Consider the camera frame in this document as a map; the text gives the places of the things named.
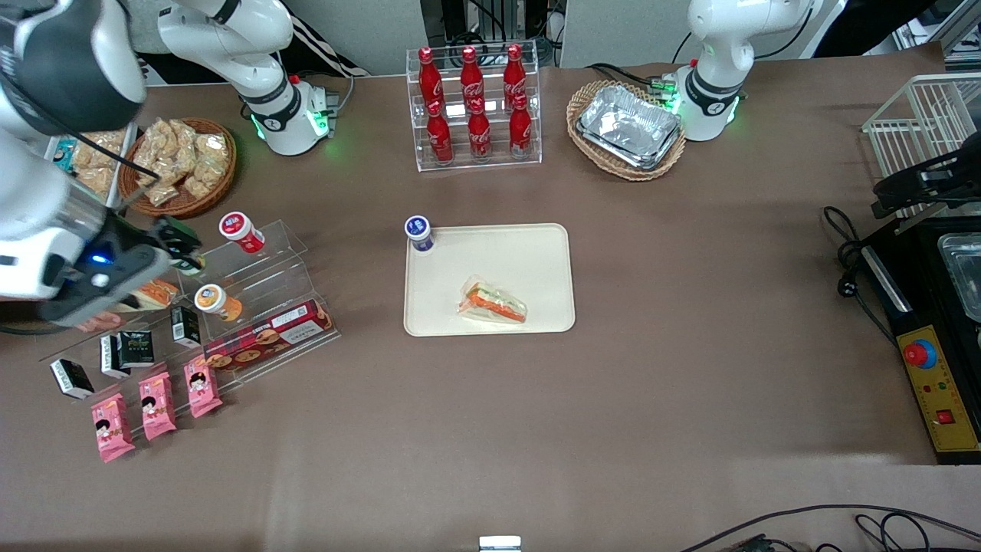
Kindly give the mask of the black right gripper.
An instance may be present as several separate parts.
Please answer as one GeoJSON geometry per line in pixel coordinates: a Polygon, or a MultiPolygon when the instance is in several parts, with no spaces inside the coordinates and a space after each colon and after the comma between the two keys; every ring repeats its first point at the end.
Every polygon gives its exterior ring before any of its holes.
{"type": "Polygon", "coordinates": [[[172,265],[201,266],[198,250],[201,241],[192,228],[168,215],[157,216],[149,229],[140,229],[116,211],[105,211],[101,230],[96,235],[96,265],[115,265],[137,245],[148,245],[160,251],[172,265]]]}

